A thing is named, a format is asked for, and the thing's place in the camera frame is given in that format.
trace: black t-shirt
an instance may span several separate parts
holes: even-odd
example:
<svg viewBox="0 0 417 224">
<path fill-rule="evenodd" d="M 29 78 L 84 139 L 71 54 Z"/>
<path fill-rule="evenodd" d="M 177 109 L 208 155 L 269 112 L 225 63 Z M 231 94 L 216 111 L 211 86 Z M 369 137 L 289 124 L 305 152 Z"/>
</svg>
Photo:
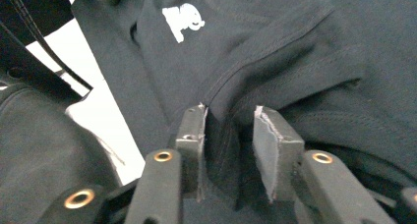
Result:
<svg viewBox="0 0 417 224">
<path fill-rule="evenodd" d="M 417 179 L 415 95 L 397 98 L 398 109 L 378 89 L 415 83 L 415 69 L 377 78 L 387 66 L 369 54 L 379 45 L 362 24 L 340 12 L 355 7 L 349 1 L 77 0 L 73 9 L 142 154 L 167 147 L 183 111 L 202 102 L 210 180 L 232 201 L 262 196 L 251 139 L 264 105 L 308 147 L 335 153 L 367 187 L 396 197 Z"/>
</svg>

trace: brass screw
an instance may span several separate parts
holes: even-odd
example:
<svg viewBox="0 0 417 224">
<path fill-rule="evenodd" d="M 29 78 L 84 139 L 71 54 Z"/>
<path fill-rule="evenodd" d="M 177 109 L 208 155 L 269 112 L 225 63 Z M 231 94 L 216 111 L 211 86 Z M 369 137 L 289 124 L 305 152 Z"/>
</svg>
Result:
<svg viewBox="0 0 417 224">
<path fill-rule="evenodd" d="M 333 158 L 331 158 L 325 153 L 314 153 L 313 159 L 320 163 L 325 163 L 325 164 L 329 164 L 333 162 Z"/>
<path fill-rule="evenodd" d="M 80 207 L 84 207 L 94 199 L 95 194 L 94 191 L 91 189 L 83 189 L 80 190 L 65 199 L 64 206 L 69 209 L 77 209 Z"/>
<path fill-rule="evenodd" d="M 172 159 L 172 154 L 168 151 L 162 151 L 157 153 L 153 159 L 157 162 L 166 162 Z"/>
</svg>

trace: printed logo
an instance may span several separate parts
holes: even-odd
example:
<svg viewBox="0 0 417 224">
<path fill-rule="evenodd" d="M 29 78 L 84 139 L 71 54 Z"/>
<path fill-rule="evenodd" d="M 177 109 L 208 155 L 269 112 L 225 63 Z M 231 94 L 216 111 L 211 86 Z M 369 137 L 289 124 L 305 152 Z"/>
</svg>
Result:
<svg viewBox="0 0 417 224">
<path fill-rule="evenodd" d="M 172 30 L 172 33 L 178 43 L 184 41 L 184 35 L 181 33 L 183 29 L 198 30 L 205 25 L 199 11 L 191 4 L 171 8 L 163 8 L 162 14 L 165 16 L 166 22 Z"/>
</svg>

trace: cloth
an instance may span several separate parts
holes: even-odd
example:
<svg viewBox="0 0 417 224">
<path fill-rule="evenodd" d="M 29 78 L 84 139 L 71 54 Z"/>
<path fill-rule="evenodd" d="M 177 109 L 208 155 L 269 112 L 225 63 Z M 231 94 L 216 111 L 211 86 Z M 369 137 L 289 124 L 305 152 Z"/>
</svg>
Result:
<svg viewBox="0 0 417 224">
<path fill-rule="evenodd" d="M 47 36 L 74 17 L 69 0 L 22 0 L 40 32 Z M 0 0 L 0 21 L 24 44 L 35 41 L 10 0 Z"/>
<path fill-rule="evenodd" d="M 0 223 L 34 223 L 74 186 L 118 179 L 95 137 L 22 84 L 0 91 Z"/>
<path fill-rule="evenodd" d="M 140 152 L 167 147 L 202 102 L 208 176 L 240 205 L 265 197 L 256 105 L 342 157 L 367 188 L 397 198 L 416 185 L 415 5 L 369 1 L 76 0 L 73 10 Z"/>
</svg>

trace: black fabric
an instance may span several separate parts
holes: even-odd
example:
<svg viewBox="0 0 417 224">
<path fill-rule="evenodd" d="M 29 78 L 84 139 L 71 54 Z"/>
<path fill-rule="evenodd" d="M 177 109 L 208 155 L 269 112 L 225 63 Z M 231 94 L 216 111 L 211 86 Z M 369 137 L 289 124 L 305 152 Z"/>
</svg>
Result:
<svg viewBox="0 0 417 224">
<path fill-rule="evenodd" d="M 16 84 L 0 91 L 0 223 L 34 223 L 64 191 L 118 179 L 95 137 L 65 107 Z"/>
<path fill-rule="evenodd" d="M 292 202 L 269 205 L 266 199 L 262 199 L 236 211 L 222 199 L 208 195 L 201 203 L 191 199 L 184 200 L 184 223 L 297 223 L 293 206 Z"/>
<path fill-rule="evenodd" d="M 28 52 L 1 21 L 0 36 L 0 84 L 27 84 L 66 106 L 81 99 L 69 84 Z"/>
<path fill-rule="evenodd" d="M 162 9 L 185 3 L 205 25 L 178 43 Z M 413 0 L 77 0 L 73 10 L 141 153 L 167 146 L 183 110 L 208 106 L 219 196 L 264 198 L 256 105 L 279 110 L 312 148 L 349 161 L 347 151 L 368 188 L 416 185 Z"/>
<path fill-rule="evenodd" d="M 43 35 L 49 35 L 74 18 L 69 0 L 23 0 L 23 2 Z M 24 45 L 34 42 L 34 38 L 9 0 L 0 0 L 0 21 L 5 23 Z"/>
</svg>

